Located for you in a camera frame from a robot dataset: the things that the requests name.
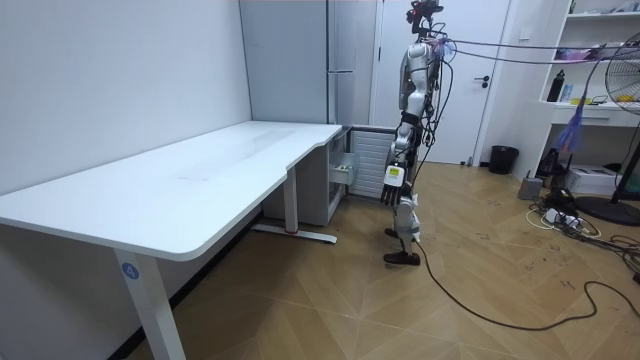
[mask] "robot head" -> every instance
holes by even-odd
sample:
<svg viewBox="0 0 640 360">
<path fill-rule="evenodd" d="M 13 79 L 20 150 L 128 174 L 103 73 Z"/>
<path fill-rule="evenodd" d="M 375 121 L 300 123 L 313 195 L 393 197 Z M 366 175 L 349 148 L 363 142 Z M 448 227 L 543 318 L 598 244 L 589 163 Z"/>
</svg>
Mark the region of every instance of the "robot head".
<svg viewBox="0 0 640 360">
<path fill-rule="evenodd" d="M 433 23 L 433 14 L 444 10 L 440 6 L 440 0 L 416 0 L 411 2 L 412 10 L 407 11 L 407 22 L 412 25 L 414 34 L 418 34 L 418 39 L 428 37 L 431 30 L 422 27 L 422 19 L 426 19 L 429 27 Z"/>
<path fill-rule="evenodd" d="M 413 24 L 413 22 L 422 18 L 431 19 L 433 14 L 444 10 L 444 6 L 440 6 L 440 0 L 420 0 L 411 2 L 412 10 L 407 12 L 407 22 Z"/>
</svg>

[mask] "electric fan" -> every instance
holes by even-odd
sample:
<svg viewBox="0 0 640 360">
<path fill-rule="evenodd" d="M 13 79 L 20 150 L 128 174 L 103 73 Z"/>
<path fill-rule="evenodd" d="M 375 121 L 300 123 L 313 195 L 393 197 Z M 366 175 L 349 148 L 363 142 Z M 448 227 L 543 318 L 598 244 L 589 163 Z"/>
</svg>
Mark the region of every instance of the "electric fan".
<svg viewBox="0 0 640 360">
<path fill-rule="evenodd" d="M 640 33 L 616 51 L 607 68 L 605 82 L 612 101 L 623 110 L 640 116 Z M 640 160 L 640 144 L 631 157 L 612 198 L 579 197 L 576 198 L 577 208 L 595 218 L 614 224 L 640 226 L 640 210 L 620 202 L 620 200 L 640 200 L 640 193 L 625 192 L 638 160 Z"/>
</svg>

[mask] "baseboard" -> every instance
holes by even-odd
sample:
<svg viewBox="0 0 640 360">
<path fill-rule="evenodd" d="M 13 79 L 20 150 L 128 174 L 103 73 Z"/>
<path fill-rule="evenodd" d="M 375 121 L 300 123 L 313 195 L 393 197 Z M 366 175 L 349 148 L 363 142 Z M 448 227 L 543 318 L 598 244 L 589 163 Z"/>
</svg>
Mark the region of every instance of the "baseboard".
<svg viewBox="0 0 640 360">
<path fill-rule="evenodd" d="M 262 218 L 262 211 L 257 214 L 249 223 L 238 231 L 238 233 L 225 245 L 217 254 L 215 254 L 211 260 L 209 260 L 198 272 L 196 272 L 187 282 L 182 285 L 180 290 L 169 299 L 169 305 L 171 309 L 175 309 L 187 295 L 193 291 L 193 289 L 200 284 L 200 282 L 213 270 L 222 259 L 225 258 L 238 245 L 240 240 L 251 230 L 251 227 L 258 223 Z M 142 326 L 138 328 L 129 338 L 111 355 L 107 360 L 124 360 L 133 353 L 133 351 L 142 344 L 146 339 Z"/>
</svg>

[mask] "drawer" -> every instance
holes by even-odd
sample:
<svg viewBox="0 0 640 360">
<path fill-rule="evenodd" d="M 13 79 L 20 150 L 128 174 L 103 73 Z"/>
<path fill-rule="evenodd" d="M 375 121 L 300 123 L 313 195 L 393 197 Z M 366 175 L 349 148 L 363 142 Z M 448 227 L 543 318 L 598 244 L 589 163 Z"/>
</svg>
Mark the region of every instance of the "drawer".
<svg viewBox="0 0 640 360">
<path fill-rule="evenodd" d="M 557 109 L 553 112 L 553 124 L 568 124 L 575 109 Z M 629 125 L 629 113 L 622 110 L 589 109 L 585 107 L 582 113 L 582 124 L 588 126 L 619 126 Z"/>
<path fill-rule="evenodd" d="M 360 161 L 356 154 L 334 152 L 329 158 L 329 181 L 351 185 L 359 166 Z"/>
</svg>

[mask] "black trash can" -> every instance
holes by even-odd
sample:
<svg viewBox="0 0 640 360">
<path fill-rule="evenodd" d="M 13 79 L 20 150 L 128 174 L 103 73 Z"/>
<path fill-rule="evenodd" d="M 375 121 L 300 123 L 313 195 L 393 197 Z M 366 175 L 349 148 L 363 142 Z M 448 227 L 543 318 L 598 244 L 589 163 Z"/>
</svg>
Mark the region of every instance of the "black trash can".
<svg viewBox="0 0 640 360">
<path fill-rule="evenodd" d="M 520 150 L 509 146 L 496 145 L 491 147 L 489 171 L 500 175 L 511 173 L 518 154 L 520 154 Z"/>
</svg>

